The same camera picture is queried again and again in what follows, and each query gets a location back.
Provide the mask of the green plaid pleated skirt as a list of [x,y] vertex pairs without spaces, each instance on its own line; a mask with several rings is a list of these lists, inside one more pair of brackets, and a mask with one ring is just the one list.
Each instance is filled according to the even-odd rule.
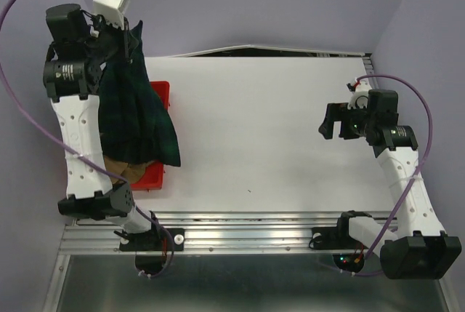
[[143,22],[130,30],[130,58],[107,61],[98,95],[103,155],[128,164],[158,161],[181,166],[177,133],[163,101],[150,85],[142,42]]

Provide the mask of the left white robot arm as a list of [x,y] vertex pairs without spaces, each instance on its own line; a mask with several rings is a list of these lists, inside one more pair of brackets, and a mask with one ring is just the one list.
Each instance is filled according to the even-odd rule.
[[129,29],[108,25],[102,15],[87,15],[78,4],[49,8],[46,24],[52,43],[43,82],[60,124],[68,172],[59,212],[75,219],[107,220],[121,227],[123,239],[137,236],[145,249],[155,249],[161,243],[159,225],[151,212],[135,204],[127,180],[112,184],[99,132],[101,66],[129,59]]

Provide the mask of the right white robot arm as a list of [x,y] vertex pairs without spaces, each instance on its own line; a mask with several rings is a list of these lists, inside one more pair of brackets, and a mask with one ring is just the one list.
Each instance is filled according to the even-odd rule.
[[461,254],[458,237],[438,220],[421,173],[416,136],[398,123],[398,95],[392,90],[354,91],[348,103],[329,103],[318,131],[333,137],[336,122],[344,140],[365,138],[382,168],[395,202],[397,230],[384,229],[373,216],[341,213],[336,226],[322,231],[315,249],[352,249],[362,244],[380,259],[389,279],[441,279]]

